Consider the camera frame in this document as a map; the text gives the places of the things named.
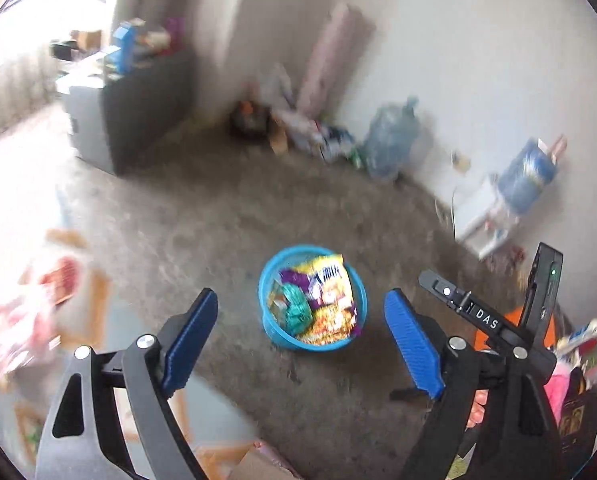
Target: gray carpet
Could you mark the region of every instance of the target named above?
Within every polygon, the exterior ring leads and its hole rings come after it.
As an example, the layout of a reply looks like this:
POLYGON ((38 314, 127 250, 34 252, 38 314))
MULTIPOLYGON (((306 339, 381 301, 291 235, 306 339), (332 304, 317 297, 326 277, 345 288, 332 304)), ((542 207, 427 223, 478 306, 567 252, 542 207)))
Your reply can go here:
POLYGON ((396 478, 419 434, 424 409, 387 400, 411 384, 383 319, 387 290, 401 287, 419 312, 469 338, 473 329, 417 286, 422 269, 503 312, 518 301, 511 282, 492 279, 452 241, 427 194, 406 182, 378 185, 345 164, 276 157, 221 129, 184 127, 124 178, 71 157, 58 171, 74 226, 154 328, 203 286, 216 290, 219 319, 196 371, 310 480, 396 478), (262 267, 302 243, 340 251, 367 288, 365 329, 341 351, 281 351, 261 330, 262 267))

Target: blue gripper pad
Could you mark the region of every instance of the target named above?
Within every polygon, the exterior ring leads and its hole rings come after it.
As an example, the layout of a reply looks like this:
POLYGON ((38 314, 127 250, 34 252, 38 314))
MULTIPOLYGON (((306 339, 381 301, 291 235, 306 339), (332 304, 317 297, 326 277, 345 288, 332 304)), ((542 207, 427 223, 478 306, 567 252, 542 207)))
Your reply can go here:
POLYGON ((438 399, 445 389, 440 356, 421 328, 416 313, 397 289, 387 292, 384 307, 385 320, 416 387, 425 390, 432 399, 438 399))
POLYGON ((169 399, 187 384, 200 352, 218 318, 216 292, 204 288, 185 314, 170 317, 158 334, 161 356, 161 390, 169 399))

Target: yellow snack bag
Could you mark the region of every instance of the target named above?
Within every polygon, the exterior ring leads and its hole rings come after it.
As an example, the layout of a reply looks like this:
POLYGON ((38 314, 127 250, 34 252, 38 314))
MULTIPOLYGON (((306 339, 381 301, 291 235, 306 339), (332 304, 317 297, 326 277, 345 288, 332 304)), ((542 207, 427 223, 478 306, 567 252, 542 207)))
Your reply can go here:
POLYGON ((340 309, 354 307, 351 283, 342 254, 319 256, 294 267, 294 270, 309 277, 309 290, 305 295, 312 309, 331 304, 336 304, 340 309))
POLYGON ((296 338, 310 345, 327 345, 348 338, 355 326, 352 309, 323 306, 313 313, 312 325, 296 338))

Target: metal screw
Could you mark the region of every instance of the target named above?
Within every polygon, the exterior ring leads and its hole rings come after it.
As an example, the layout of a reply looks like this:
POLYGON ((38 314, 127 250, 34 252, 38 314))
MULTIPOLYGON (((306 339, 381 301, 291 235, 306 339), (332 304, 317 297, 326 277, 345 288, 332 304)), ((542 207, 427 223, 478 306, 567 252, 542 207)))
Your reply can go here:
POLYGON ((145 334, 136 340, 136 346, 139 348, 150 348, 150 346, 154 344, 154 341, 155 339, 153 335, 145 334))
POLYGON ((527 359, 527 350, 525 350, 522 346, 515 346, 514 357, 516 359, 527 359))
POLYGON ((467 343, 462 337, 454 336, 449 340, 449 346, 454 350, 465 350, 467 348, 467 343))
POLYGON ((90 354, 90 348, 86 345, 79 346, 74 351, 74 357, 76 357, 76 359, 85 359, 89 354, 90 354))

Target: blue bowl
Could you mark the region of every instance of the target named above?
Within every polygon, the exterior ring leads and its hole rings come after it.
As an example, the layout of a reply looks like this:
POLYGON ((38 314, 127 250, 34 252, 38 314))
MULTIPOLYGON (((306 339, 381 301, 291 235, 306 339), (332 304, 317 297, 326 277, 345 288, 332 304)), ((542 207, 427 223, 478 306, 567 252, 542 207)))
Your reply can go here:
MULTIPOLYGON (((280 253, 276 254, 276 256, 274 256, 270 261, 267 262, 267 265, 265 265, 265 268, 261 273, 261 279, 259 281, 259 303, 261 303, 263 330, 275 345, 290 350, 329 352, 331 350, 336 350, 347 346, 352 339, 354 339, 354 337, 348 337, 347 339, 321 346, 303 343, 302 341, 299 341, 285 332, 278 325, 274 319, 274 316, 272 316, 272 313, 267 307, 267 298, 272 291, 272 286, 274 285, 274 281, 276 280, 278 273, 282 269, 303 264, 309 260, 313 260, 318 256, 329 256, 331 254, 337 253, 323 247, 299 245, 280 251, 280 253)), ((356 322, 359 328, 363 328, 365 319, 367 318, 367 293, 365 292, 363 282, 360 281, 360 277, 358 276, 356 270, 349 265, 345 265, 345 270, 347 270, 347 274, 349 275, 351 290, 354 294, 354 303, 356 305, 357 312, 356 322)))

